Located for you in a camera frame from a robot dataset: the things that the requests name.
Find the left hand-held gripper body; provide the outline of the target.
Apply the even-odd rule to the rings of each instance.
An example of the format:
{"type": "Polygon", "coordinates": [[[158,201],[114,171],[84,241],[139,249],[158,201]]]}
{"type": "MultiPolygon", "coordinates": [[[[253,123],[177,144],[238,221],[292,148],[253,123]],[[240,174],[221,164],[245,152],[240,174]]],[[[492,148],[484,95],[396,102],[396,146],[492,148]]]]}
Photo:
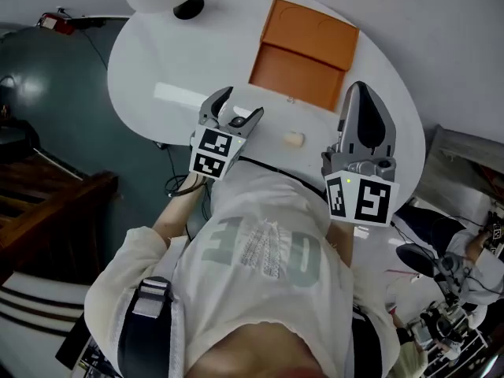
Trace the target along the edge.
{"type": "Polygon", "coordinates": [[[212,180],[223,180],[247,143],[247,138],[239,135],[243,119],[234,117],[225,126],[214,120],[198,122],[190,140],[192,151],[189,171],[212,180]]]}

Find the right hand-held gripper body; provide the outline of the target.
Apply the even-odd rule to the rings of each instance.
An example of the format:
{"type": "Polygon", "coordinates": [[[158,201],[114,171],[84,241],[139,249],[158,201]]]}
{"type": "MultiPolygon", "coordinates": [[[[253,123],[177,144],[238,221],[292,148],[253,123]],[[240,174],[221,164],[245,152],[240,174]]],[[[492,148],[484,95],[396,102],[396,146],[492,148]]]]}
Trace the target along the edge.
{"type": "Polygon", "coordinates": [[[357,159],[332,148],[321,157],[330,218],[351,224],[388,226],[399,190],[395,159],[357,159]]]}

